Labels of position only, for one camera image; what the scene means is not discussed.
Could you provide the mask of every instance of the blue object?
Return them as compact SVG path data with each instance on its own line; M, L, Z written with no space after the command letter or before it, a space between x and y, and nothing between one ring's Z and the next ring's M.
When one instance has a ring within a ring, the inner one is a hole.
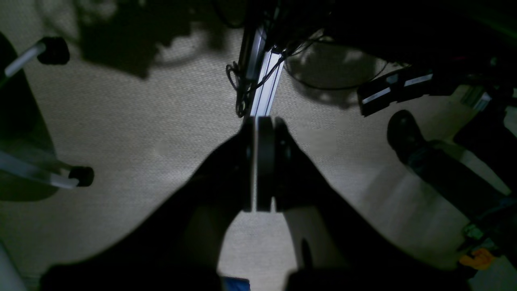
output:
M250 291L250 280L223 277L223 284L227 291Z

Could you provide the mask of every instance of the black shoe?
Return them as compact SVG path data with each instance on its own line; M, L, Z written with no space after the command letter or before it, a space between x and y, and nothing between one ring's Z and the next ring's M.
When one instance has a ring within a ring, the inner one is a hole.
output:
M395 113L389 120L388 143L404 164L415 150L427 144L415 118L407 110Z

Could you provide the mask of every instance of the person's leg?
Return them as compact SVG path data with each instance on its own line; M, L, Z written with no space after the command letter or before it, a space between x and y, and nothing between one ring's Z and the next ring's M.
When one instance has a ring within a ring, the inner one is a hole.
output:
M388 142L403 163L489 235L517 266L515 197L503 195L442 150L429 146L408 111L391 118Z
M289 277L287 289L468 289L455 272L411 257L378 233L328 184L278 122L276 141L282 190L276 202L284 210L300 268Z
M506 198L469 168L428 145L408 111L393 115L388 141L403 163L473 221L498 209Z
M517 138L504 125L505 106L491 102L454 137L454 142L473 152L517 193Z

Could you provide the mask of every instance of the chair caster wheel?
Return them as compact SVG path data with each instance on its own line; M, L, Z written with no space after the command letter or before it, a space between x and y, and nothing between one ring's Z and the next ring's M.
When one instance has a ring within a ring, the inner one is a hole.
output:
M79 180L77 187L90 186L94 181L94 177L94 170L90 167L72 167L70 174L68 175L69 179Z

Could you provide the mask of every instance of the beige carpet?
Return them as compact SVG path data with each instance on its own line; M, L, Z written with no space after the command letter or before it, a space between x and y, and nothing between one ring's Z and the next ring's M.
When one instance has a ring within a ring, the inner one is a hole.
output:
M138 21L146 25L152 18L130 13L120 20L136 18L129 31L81 30L79 24L109 20L115 7L114 1L100 8L94 1L82 3L99 19L82 12L78 20L80 9L63 0L0 2L0 31L18 52L44 35L67 35L68 65L32 62L25 73L57 157L96 171L91 187L44 197L37 188L31 193L0 188L0 197L24 200L0 200L0 239L29 280L52 264L94 255L132 231L241 123L224 67L238 59L242 30L225 29L209 5L182 2L182 10L172 10L172 22L153 24L154 31L179 27L162 40L132 32ZM190 22L182 23L182 16ZM113 43L109 33L116 34ZM122 39L120 47L115 42ZM351 84L384 65L355 50L322 46L291 60L299 77L328 86ZM91 61L84 60L81 48ZM397 160L385 136L389 118L408 109L427 139L447 141L475 114L460 98L460 93L423 97L363 118L353 91L307 90L283 74L272 115L286 120L330 184L380 233L418 259L450 269L461 255L455 249L468 220ZM33 148L31 142L18 141L23 146L11 149L23 156L20 149ZM444 147L508 191L471 153L449 142ZM220 272L249 278L253 290L281 290L296 269L290 239L282 214L241 213L226 234Z

